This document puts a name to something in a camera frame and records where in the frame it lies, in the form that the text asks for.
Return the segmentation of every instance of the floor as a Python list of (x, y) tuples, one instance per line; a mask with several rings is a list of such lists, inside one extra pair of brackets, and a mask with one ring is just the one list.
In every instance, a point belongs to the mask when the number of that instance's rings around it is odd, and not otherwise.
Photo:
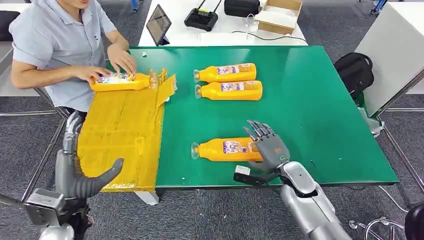
[[(99, 0), (119, 31), (136, 45), (150, 0), (140, 2), (137, 13), (127, 1)], [(311, 45), (323, 45), (329, 57), (352, 52), (375, 16), (370, 1), (304, 0), (298, 23)], [(422, 95), (407, 95), (396, 103), (401, 107), (424, 108)], [(0, 97), (0, 112), (48, 109), (36, 97)], [(389, 112), (382, 116), (392, 134), (424, 177), (423, 113)], [(0, 192), (20, 198), (59, 122), (57, 116), (0, 118)], [(383, 133), (377, 138), (400, 183), (385, 188), (403, 207), (424, 200), (398, 154)], [(37, 187), (54, 189), (54, 158), (50, 157)], [(362, 231), (352, 230), (349, 220), (368, 222), (385, 216), (403, 223), (405, 215), (376, 186), (365, 189), (324, 188), (344, 229), (354, 240)], [(95, 226), (90, 240), (140, 239), (303, 239), (293, 217), (279, 196), (269, 189), (187, 190), (159, 193), (160, 204), (148, 206), (132, 192), (100, 193), (89, 200)], [(0, 206), (0, 240), (35, 239), (33, 226), (22, 210)]]

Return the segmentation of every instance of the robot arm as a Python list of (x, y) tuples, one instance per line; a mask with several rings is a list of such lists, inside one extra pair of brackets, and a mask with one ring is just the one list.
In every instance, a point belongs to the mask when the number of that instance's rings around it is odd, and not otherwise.
[(262, 163), (250, 162), (251, 166), (281, 178), (281, 199), (306, 239), (352, 240), (343, 230), (333, 205), (320, 185), (302, 164), (290, 161), (289, 150), (281, 138), (267, 124), (247, 122), (254, 133), (247, 127), (244, 129), (263, 158)]
[(112, 168), (102, 175), (86, 177), (77, 156), (77, 141), (81, 126), (82, 118), (75, 111), (66, 122), (63, 149), (59, 150), (56, 156), (56, 192), (63, 194), (65, 198), (89, 198), (96, 195), (121, 172), (124, 163), (124, 159), (119, 158)]
[(86, 177), (77, 156), (77, 140), (82, 118), (77, 111), (66, 122), (63, 149), (57, 152), (56, 191), (37, 188), (24, 202), (32, 223), (42, 225), (40, 240), (82, 240), (93, 220), (87, 198), (96, 195), (122, 170), (119, 158), (112, 168), (98, 177)]

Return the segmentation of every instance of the bottle label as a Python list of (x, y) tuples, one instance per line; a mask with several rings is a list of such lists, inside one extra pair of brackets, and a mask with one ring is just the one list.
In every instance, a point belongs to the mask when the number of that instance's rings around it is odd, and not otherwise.
[(251, 152), (251, 153), (257, 153), (258, 152), (258, 148), (256, 147), (256, 144), (254, 142), (249, 142), (247, 144), (247, 147), (249, 148), (249, 152)]
[(248, 149), (241, 146), (237, 141), (224, 141), (223, 142), (223, 152), (225, 154), (236, 154), (236, 153), (247, 153)]
[(134, 75), (129, 73), (112, 73), (97, 80), (99, 84), (124, 84), (132, 81), (134, 81)]
[(219, 66), (216, 68), (218, 75), (238, 74), (252, 71), (252, 64), (244, 63), (239, 65)]
[(243, 91), (258, 89), (258, 81), (239, 81), (221, 83), (221, 92)]
[(244, 82), (221, 83), (221, 92), (243, 91), (244, 89), (245, 89)]

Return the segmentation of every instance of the light blue shirt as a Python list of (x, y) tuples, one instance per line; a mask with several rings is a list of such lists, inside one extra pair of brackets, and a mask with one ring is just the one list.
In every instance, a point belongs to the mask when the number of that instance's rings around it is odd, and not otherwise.
[[(40, 70), (75, 65), (105, 67), (101, 34), (114, 30), (114, 24), (96, 0), (90, 0), (83, 10), (82, 23), (56, 0), (33, 0), (10, 25), (13, 59)], [(90, 85), (76, 77), (45, 89), (56, 107), (87, 112), (93, 99)]]

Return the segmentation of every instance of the plastic bottle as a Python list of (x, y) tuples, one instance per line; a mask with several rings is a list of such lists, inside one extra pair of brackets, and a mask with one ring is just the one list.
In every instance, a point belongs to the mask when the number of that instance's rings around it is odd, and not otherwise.
[(205, 158), (214, 162), (262, 161), (250, 137), (215, 138), (206, 143), (191, 144), (191, 158)]
[(90, 84), (90, 87), (95, 92), (157, 88), (158, 77), (153, 72), (150, 75), (143, 73), (112, 73), (94, 81), (93, 84)]
[(194, 86), (194, 94), (198, 99), (258, 101), (262, 98), (262, 83), (257, 80), (211, 82), (205, 86)]
[(193, 71), (194, 82), (226, 83), (238, 81), (251, 81), (256, 79), (256, 66), (254, 63), (243, 63), (228, 66), (209, 66), (203, 70)]

